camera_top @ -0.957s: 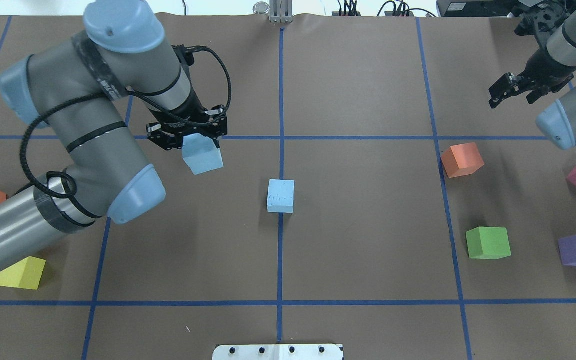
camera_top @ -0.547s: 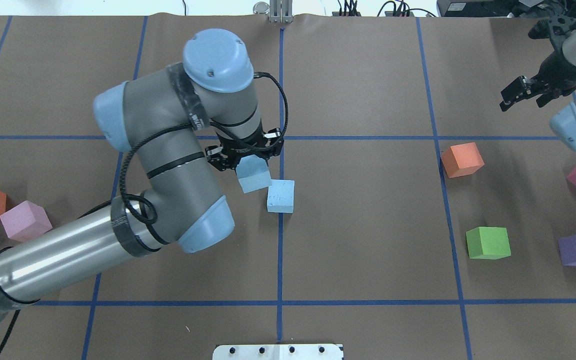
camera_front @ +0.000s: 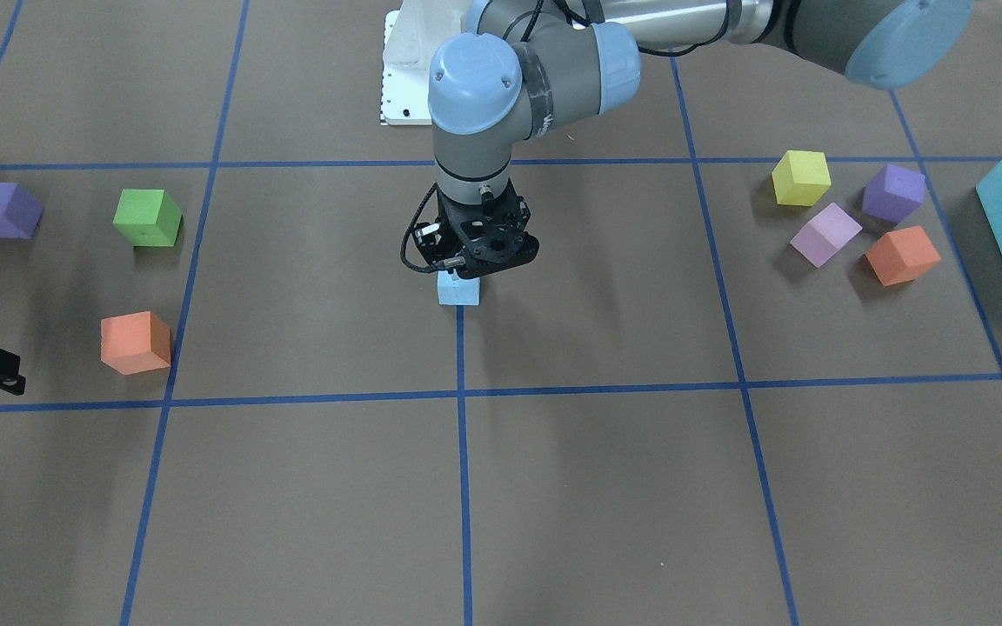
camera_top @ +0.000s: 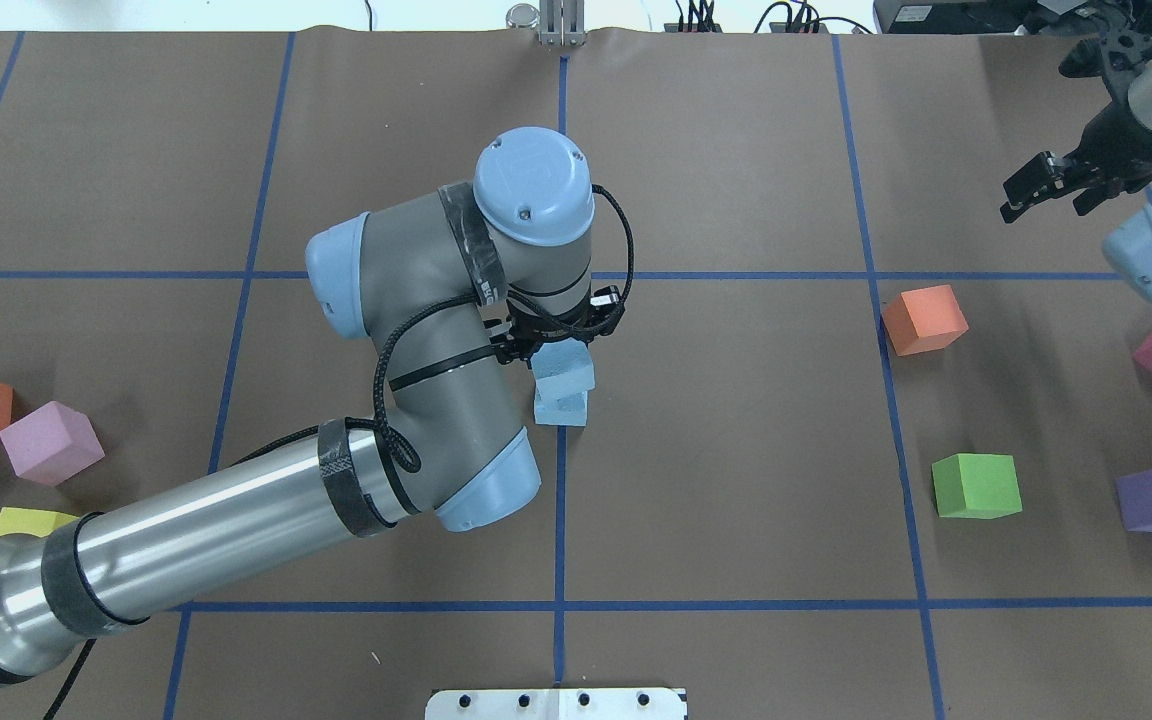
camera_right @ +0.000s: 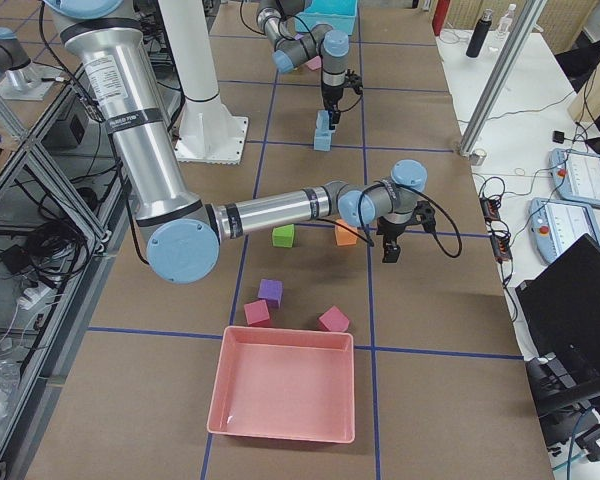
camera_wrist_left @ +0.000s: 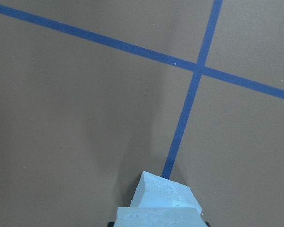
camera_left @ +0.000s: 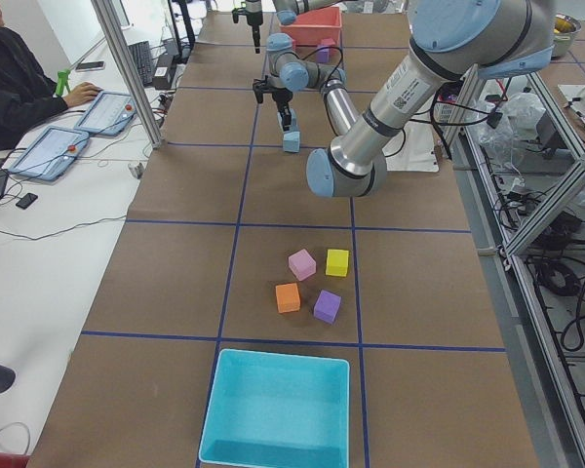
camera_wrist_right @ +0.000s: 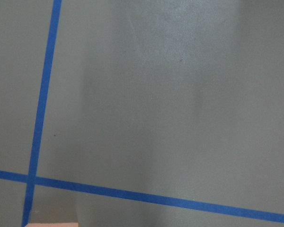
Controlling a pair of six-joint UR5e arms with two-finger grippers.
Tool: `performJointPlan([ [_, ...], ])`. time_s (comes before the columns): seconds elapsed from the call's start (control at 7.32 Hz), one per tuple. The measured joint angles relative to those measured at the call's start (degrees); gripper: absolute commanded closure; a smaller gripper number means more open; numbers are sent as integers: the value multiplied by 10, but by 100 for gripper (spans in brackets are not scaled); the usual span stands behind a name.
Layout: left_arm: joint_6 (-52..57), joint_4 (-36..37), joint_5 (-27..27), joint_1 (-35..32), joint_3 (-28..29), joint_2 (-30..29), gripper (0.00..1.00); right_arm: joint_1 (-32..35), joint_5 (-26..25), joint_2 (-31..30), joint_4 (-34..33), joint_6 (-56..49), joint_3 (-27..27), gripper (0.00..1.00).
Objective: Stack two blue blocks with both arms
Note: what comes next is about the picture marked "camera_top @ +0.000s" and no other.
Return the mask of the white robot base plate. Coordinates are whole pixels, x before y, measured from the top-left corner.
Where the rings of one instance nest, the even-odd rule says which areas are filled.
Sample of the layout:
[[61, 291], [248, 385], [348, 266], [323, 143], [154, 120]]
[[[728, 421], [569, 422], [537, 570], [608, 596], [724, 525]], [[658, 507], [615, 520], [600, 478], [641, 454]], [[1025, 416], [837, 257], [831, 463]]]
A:
[[425, 719], [689, 719], [684, 689], [666, 687], [448, 689]]

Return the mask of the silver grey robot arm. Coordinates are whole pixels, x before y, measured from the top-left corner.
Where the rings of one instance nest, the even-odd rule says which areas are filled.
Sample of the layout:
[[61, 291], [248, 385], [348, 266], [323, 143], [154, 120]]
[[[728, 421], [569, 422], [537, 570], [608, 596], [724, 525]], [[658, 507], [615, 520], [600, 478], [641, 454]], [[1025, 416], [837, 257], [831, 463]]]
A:
[[[1152, 184], [1151, 12], [1151, 1], [1111, 1], [1087, 14], [1096, 35], [1082, 38], [1059, 70], [1068, 78], [1100, 79], [1107, 105], [1089, 120], [1070, 152], [1038, 152], [1006, 179], [998, 210], [1006, 223], [1062, 197], [1070, 197], [1076, 214], [1087, 215], [1102, 202]], [[1152, 200], [1102, 240], [1102, 256], [1152, 304]]]
[[541, 127], [502, 132], [473, 177], [308, 242], [343, 338], [369, 338], [374, 414], [325, 420], [215, 473], [44, 538], [0, 538], [0, 688], [84, 641], [420, 511], [452, 532], [506, 518], [541, 477], [503, 366], [616, 328], [627, 288], [591, 288], [588, 158]]

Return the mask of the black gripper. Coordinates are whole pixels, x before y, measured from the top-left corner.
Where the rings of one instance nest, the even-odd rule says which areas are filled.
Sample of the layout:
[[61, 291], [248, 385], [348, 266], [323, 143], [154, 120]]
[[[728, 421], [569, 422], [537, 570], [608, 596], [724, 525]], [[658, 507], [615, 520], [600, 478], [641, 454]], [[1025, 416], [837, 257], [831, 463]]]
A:
[[508, 365], [521, 361], [530, 364], [531, 357], [545, 343], [576, 338], [586, 344], [594, 338], [609, 336], [617, 329], [627, 310], [627, 295], [617, 286], [586, 291], [575, 306], [556, 313], [541, 305], [541, 297], [522, 290], [508, 291], [507, 314], [488, 319], [484, 331], [495, 361]]
[[1059, 70], [1069, 78], [1101, 78], [1108, 104], [1069, 154], [1038, 152], [1006, 179], [1005, 223], [1075, 191], [1076, 214], [1087, 217], [1152, 181], [1152, 1], [1082, 1], [1068, 18], [1083, 20], [1096, 36], [1079, 41]]

